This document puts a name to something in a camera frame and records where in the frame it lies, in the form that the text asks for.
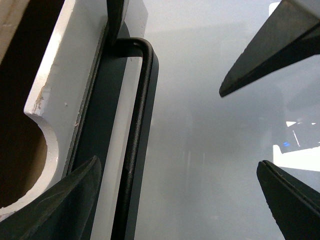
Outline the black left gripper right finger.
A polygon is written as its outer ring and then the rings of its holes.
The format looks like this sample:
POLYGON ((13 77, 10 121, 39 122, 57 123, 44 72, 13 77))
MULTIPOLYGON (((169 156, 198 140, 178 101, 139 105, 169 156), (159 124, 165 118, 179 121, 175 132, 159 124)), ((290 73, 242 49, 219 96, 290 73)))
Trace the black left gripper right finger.
MULTIPOLYGON (((320 52, 320 3, 283 0, 225 76, 225 97, 258 79, 320 52)), ((287 240, 320 237, 320 194, 270 161, 256 175, 268 207, 287 240)))

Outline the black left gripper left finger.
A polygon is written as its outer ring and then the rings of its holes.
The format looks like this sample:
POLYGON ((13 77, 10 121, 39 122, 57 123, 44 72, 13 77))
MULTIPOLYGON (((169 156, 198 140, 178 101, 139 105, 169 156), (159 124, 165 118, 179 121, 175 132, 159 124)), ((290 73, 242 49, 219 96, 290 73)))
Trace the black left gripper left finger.
POLYGON ((54 17, 37 14, 35 32, 15 58, 17 81, 1 84, 0 207, 3 240, 57 240, 63 205, 75 186, 67 169, 104 38, 113 46, 126 0, 49 0, 54 17))

